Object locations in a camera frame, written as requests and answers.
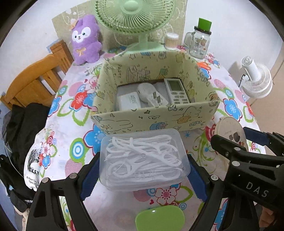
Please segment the round cream compact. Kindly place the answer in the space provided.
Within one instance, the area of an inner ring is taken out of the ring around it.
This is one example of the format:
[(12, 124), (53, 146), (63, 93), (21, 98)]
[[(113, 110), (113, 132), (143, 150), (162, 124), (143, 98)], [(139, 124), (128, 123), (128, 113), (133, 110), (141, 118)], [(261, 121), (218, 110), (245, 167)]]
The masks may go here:
[(241, 124), (234, 118), (228, 116), (221, 117), (216, 124), (214, 134), (238, 143), (248, 150), (245, 132)]

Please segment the white remote control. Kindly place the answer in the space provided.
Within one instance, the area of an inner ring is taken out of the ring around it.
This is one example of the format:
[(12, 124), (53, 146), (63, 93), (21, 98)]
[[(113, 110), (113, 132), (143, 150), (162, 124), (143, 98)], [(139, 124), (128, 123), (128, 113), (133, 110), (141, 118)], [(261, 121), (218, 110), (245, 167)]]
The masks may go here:
[(164, 84), (171, 104), (190, 103), (184, 86), (179, 78), (164, 78)]

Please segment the clear box of floss picks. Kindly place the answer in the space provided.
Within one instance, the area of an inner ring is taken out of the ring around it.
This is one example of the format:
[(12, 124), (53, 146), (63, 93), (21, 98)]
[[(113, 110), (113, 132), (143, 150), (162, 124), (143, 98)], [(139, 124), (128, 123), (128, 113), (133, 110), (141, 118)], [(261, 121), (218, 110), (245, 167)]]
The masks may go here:
[(178, 184), (190, 172), (190, 161), (175, 129), (113, 134), (102, 139), (99, 180), (113, 192)]

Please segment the white oval earbud case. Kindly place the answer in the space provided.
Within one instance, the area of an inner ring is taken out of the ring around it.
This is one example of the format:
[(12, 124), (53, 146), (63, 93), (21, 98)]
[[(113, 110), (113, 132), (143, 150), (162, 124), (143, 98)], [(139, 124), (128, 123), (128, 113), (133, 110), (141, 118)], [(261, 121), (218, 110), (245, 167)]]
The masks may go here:
[(156, 88), (151, 83), (143, 82), (137, 86), (138, 97), (144, 103), (147, 103), (147, 97), (153, 95), (154, 92)]

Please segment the white power adapter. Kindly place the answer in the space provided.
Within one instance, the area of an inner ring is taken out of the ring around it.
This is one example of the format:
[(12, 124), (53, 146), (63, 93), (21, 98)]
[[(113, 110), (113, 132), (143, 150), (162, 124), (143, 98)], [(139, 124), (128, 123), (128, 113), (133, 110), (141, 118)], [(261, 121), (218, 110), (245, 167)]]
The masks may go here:
[(136, 92), (131, 92), (117, 97), (118, 109), (120, 111), (141, 108), (141, 102)]

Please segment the yellow patterned storage box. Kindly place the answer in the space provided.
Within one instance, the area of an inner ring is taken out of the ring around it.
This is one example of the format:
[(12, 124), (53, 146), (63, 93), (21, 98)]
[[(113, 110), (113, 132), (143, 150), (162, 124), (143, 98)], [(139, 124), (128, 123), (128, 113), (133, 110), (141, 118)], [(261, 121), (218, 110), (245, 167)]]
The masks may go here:
[(91, 119), (107, 134), (203, 128), (220, 98), (197, 61), (177, 50), (106, 59)]

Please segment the white small fan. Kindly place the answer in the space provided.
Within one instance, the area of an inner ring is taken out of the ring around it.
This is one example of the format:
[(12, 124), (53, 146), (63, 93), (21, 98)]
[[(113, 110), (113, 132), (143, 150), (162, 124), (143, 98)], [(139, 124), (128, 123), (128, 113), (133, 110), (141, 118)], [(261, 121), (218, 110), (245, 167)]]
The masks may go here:
[(261, 99), (268, 96), (273, 87), (272, 76), (267, 66), (256, 63), (250, 56), (241, 60), (245, 74), (240, 80), (240, 87), (243, 92), (254, 99)]

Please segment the floral tablecloth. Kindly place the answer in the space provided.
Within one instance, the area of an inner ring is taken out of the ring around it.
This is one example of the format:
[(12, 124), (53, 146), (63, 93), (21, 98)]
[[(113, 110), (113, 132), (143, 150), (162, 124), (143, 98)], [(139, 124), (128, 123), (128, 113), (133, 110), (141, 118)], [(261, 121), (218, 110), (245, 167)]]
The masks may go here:
[[(224, 117), (237, 120), (242, 126), (258, 130), (259, 126), (247, 97), (241, 92), (228, 71), (208, 53), (195, 59), (195, 70), (213, 85), (221, 102), (212, 119), (203, 128), (181, 131), (185, 150), (210, 174), (225, 177), (227, 160), (213, 151), (210, 140), (218, 121)], [(40, 181), (65, 179), (88, 164), (100, 150), (103, 133), (91, 120), (93, 99), (103, 96), (91, 84), (97, 83), (101, 65), (72, 66), (51, 106), (45, 127), (35, 136), (26, 157), (26, 185), (36, 190)], [(111, 192), (97, 183), (86, 198), (85, 207), (98, 230), (135, 230), (135, 217), (145, 209), (165, 205), (178, 206), (184, 213), (183, 230), (189, 230), (200, 212), (203, 201), (192, 183), (184, 180), (166, 188), (172, 197), (162, 198), (160, 190)]]

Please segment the white plug adapter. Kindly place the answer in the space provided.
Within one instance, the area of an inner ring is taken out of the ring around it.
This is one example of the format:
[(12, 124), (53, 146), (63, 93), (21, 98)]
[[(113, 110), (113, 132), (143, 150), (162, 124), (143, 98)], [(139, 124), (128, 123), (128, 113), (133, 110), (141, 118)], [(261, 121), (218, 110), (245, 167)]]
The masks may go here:
[(159, 92), (153, 92), (146, 97), (148, 105), (151, 107), (168, 106), (169, 102)]

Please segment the black clothing on chair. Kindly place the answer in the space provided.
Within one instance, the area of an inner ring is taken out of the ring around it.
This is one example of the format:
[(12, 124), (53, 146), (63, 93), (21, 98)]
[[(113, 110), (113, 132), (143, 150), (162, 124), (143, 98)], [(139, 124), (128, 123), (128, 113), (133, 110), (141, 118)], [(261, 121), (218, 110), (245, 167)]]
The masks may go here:
[(35, 136), (44, 128), (50, 108), (39, 103), (13, 105), (6, 126), (5, 144), (12, 153), (1, 155), (1, 181), (12, 204), (20, 212), (31, 207), (35, 192), (24, 181), (24, 162)]

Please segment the glass mug jar green lid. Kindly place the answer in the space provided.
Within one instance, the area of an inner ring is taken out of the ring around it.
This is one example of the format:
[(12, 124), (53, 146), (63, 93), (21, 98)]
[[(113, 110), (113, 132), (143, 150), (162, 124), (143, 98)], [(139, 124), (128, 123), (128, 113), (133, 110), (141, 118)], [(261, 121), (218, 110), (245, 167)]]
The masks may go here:
[(189, 48), (189, 54), (197, 59), (203, 59), (206, 56), (210, 44), (212, 22), (199, 18), (198, 25), (194, 27), (193, 32), (188, 32), (184, 38), (184, 44)]

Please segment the cotton swab container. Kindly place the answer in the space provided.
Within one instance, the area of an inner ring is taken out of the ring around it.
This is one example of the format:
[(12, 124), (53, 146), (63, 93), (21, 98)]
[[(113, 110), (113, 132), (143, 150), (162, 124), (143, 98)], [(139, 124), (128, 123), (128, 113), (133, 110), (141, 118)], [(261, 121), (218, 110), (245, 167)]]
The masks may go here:
[(165, 35), (165, 48), (167, 50), (174, 50), (178, 46), (179, 35), (176, 33), (167, 32)]

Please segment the wooden chair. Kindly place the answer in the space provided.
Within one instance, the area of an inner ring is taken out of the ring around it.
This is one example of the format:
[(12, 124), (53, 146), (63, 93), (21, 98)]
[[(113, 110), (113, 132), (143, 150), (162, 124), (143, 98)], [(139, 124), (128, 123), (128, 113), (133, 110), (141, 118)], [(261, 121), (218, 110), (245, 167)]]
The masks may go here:
[(51, 54), (28, 66), (13, 80), (1, 102), (9, 109), (13, 105), (27, 107), (30, 103), (51, 106), (55, 94), (48, 88), (57, 92), (62, 82), (56, 70), (66, 74), (73, 61), (67, 44), (60, 40), (51, 46)]

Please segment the green desk fan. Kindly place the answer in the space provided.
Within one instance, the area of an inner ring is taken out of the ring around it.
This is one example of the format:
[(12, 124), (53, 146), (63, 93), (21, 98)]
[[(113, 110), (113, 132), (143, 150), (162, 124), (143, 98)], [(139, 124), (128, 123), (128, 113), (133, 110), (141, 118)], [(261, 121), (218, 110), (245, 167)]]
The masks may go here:
[(176, 1), (94, 1), (96, 19), (107, 29), (138, 36), (138, 42), (127, 47), (129, 54), (159, 52), (163, 46), (149, 41), (148, 35), (169, 22), (176, 9)]

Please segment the purple plush toy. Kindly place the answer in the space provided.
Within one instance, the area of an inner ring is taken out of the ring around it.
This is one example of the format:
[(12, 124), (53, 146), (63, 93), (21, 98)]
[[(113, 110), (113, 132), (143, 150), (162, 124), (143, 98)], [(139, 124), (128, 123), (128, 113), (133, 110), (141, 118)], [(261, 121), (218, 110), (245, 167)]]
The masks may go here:
[(74, 63), (95, 63), (100, 58), (102, 43), (99, 42), (100, 29), (93, 14), (77, 20), (72, 29)]

